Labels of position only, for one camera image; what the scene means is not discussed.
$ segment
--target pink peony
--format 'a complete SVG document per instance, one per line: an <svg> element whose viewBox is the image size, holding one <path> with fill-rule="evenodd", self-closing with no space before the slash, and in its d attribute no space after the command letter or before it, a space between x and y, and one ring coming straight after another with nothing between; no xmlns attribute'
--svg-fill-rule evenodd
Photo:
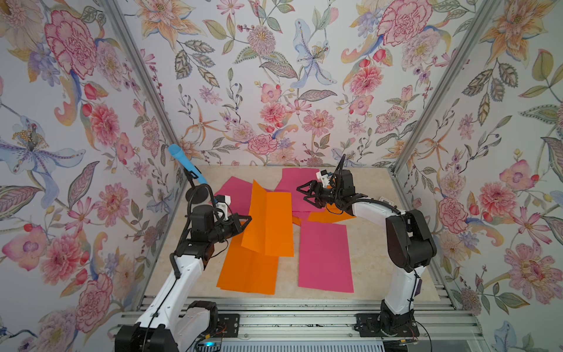
<svg viewBox="0 0 563 352"><path fill-rule="evenodd" d="M427 0L395 0L383 13L377 35L383 34L383 45L397 46L422 32L432 15Z"/></svg>
<svg viewBox="0 0 563 352"><path fill-rule="evenodd" d="M108 108L105 104L96 105L90 115L90 123L98 142L104 146L110 146L117 141L119 121L113 108Z"/></svg>
<svg viewBox="0 0 563 352"><path fill-rule="evenodd" d="M373 92L383 80L381 69L376 66L360 68L350 83L350 90L355 95Z"/></svg>
<svg viewBox="0 0 563 352"><path fill-rule="evenodd" d="M555 263L552 256L541 258L542 248L537 243L532 247L527 244L516 246L516 252L506 249L504 261L512 266L509 286L520 290L526 298L531 299L532 289L535 299L549 304L552 298L562 299L563 288L557 283L563 280L563 271L552 268Z"/></svg>
<svg viewBox="0 0 563 352"><path fill-rule="evenodd" d="M280 88L279 84L277 86L273 86L271 84L264 83L262 85L262 102L269 103L271 101L277 101L280 96L282 95L282 89Z"/></svg>
<svg viewBox="0 0 563 352"><path fill-rule="evenodd" d="M110 305L113 290L111 279L100 274L98 280L90 280L86 289L80 294L76 308L76 328L89 332L104 318Z"/></svg>
<svg viewBox="0 0 563 352"><path fill-rule="evenodd" d="M493 216L510 215L510 212L517 205L516 194L510 188L503 187L500 182L485 183L481 187L479 201L483 209Z"/></svg>
<svg viewBox="0 0 563 352"><path fill-rule="evenodd" d="M270 135L259 135L248 141L248 150L256 154L266 155L278 148L278 140Z"/></svg>
<svg viewBox="0 0 563 352"><path fill-rule="evenodd" d="M444 198L438 204L439 216L442 224L454 234L462 233L467 229L468 225L467 212L463 209L463 205L453 198Z"/></svg>
<svg viewBox="0 0 563 352"><path fill-rule="evenodd" d="M362 95L356 98L354 102L350 105L350 113L365 115L368 112L369 106L373 101L373 95Z"/></svg>
<svg viewBox="0 0 563 352"><path fill-rule="evenodd" d="M153 156L153 158L155 158L158 155L158 149L160 148L158 122L155 117L153 117L150 122L143 123L142 134L145 135L142 140L143 147L145 147L147 150L150 150L150 154Z"/></svg>
<svg viewBox="0 0 563 352"><path fill-rule="evenodd" d="M308 112L307 116L304 117L303 121L305 124L303 125L303 129L307 132L313 131L313 134L317 137L322 136L325 133L328 133L328 130L334 127L332 123L334 117L328 114L328 111L323 110L320 112L319 109L313 112Z"/></svg>
<svg viewBox="0 0 563 352"><path fill-rule="evenodd" d="M65 10L51 13L51 23L45 25L47 44L59 65L80 78L94 73L96 45L86 24Z"/></svg>
<svg viewBox="0 0 563 352"><path fill-rule="evenodd" d="M82 249L76 237L64 234L55 238L45 254L47 259L41 262L43 281L53 286L59 280L66 281L76 271L81 255Z"/></svg>
<svg viewBox="0 0 563 352"><path fill-rule="evenodd" d="M129 202L127 189L121 187L121 182L113 186L107 185L106 193L100 192L101 201L94 204L95 209L98 209L98 219L106 220L106 227L114 226L115 220L118 217L129 215Z"/></svg>
<svg viewBox="0 0 563 352"><path fill-rule="evenodd" d="M531 169L526 160L520 160L499 175L501 181L515 190L532 188L534 181L531 179Z"/></svg>
<svg viewBox="0 0 563 352"><path fill-rule="evenodd" d="M46 248L47 236L41 226L36 226L29 233L12 238L2 247L2 253L18 263L20 268L29 271L37 267Z"/></svg>

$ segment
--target beige table surface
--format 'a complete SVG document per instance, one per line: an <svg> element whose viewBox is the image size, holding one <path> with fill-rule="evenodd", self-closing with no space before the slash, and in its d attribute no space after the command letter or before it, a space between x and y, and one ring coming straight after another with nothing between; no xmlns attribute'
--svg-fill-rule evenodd
<svg viewBox="0 0 563 352"><path fill-rule="evenodd" d="M213 191L218 191L231 177L252 182L256 180L266 189L275 189L282 178L281 167L260 166L199 166ZM383 196L395 204L400 204L399 197L385 168L352 169L356 191L379 199ZM187 201L182 195L180 209L174 218L156 267L150 278L146 295L156 295L172 270L169 254L174 251L186 224ZM348 246L352 266L354 293L331 292L298 287L300 227L293 225L293 243L295 257L279 259L278 277L275 295L226 291L217 287L217 280L225 261L227 251L209 261L203 275L190 292L190 297L276 297L276 298L318 298L318 299L354 299L383 300L391 283L394 264L387 254L385 230L371 222L355 218L339 222L347 225ZM216 244L215 253L224 248L225 243ZM422 275L422 290L415 298L418 301L439 301L438 293L426 270Z"/></svg>

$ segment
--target blue object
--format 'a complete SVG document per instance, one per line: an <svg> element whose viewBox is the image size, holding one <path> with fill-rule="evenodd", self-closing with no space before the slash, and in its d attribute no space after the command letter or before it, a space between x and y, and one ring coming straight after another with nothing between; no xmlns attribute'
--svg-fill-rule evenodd
<svg viewBox="0 0 563 352"><path fill-rule="evenodd" d="M168 151L174 157L174 159L178 160L182 165L184 165L186 170L188 170L190 174L199 181L200 184L207 183L205 177L202 176L202 173L199 172L198 168L196 168L187 158L182 148L180 148L177 144L172 144L168 147Z"/></svg>

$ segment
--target wall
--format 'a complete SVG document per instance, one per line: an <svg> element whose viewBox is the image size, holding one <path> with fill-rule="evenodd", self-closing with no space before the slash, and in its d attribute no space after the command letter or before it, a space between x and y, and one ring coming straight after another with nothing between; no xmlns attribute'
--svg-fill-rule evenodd
<svg viewBox="0 0 563 352"><path fill-rule="evenodd" d="M0 37L0 350L110 350L179 197L169 142L95 0L2 1Z"/></svg>
<svg viewBox="0 0 563 352"><path fill-rule="evenodd" d="M563 345L561 15L504 1L399 175L499 352Z"/></svg>
<svg viewBox="0 0 563 352"><path fill-rule="evenodd" d="M196 164L391 166L477 1L120 2Z"/></svg>

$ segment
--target blue flower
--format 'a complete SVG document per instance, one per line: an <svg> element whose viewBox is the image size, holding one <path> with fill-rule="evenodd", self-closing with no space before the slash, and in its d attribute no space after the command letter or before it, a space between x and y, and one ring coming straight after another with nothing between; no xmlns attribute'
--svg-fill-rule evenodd
<svg viewBox="0 0 563 352"><path fill-rule="evenodd" d="M319 83L328 86L335 84L336 80L328 71L320 68L319 63L323 63L324 58L328 55L329 47L328 41L323 44L317 43L312 47L312 53L309 50L309 40L311 39L311 30L309 26L302 19L295 21L295 38L293 39L293 46L299 53L297 62L303 65L303 77L297 82L291 84L292 88L303 88L309 75L315 75Z"/></svg>
<svg viewBox="0 0 563 352"><path fill-rule="evenodd" d="M35 171L45 181L45 195L41 199L41 206L46 209L59 195L59 186L51 177L51 172L57 166L73 167L82 161L86 152L84 149L75 151L71 148L57 152L43 150L49 145L45 141L45 132L32 119L21 117L21 125L15 124L12 129L20 146L9 144L0 138L0 161L5 161L13 174L20 174L23 170Z"/></svg>

